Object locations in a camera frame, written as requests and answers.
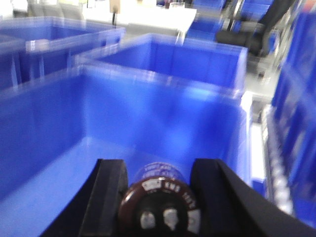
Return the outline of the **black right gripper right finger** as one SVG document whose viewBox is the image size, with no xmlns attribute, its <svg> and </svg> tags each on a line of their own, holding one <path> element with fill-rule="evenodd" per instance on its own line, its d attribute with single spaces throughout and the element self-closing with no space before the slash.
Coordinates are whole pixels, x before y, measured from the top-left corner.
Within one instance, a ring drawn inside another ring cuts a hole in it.
<svg viewBox="0 0 316 237">
<path fill-rule="evenodd" d="M 191 187 L 201 208 L 201 237 L 314 237 L 315 229 L 284 213 L 222 160 L 197 158 Z"/>
</svg>

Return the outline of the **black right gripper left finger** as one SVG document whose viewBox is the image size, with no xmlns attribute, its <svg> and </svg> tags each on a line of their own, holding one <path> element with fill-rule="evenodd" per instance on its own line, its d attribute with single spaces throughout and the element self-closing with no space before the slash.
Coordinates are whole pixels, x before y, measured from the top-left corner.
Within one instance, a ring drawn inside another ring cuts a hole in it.
<svg viewBox="0 0 316 237">
<path fill-rule="evenodd" d="M 122 159 L 98 159 L 92 172 L 43 237 L 117 237 L 118 208 L 127 191 Z"/>
</svg>

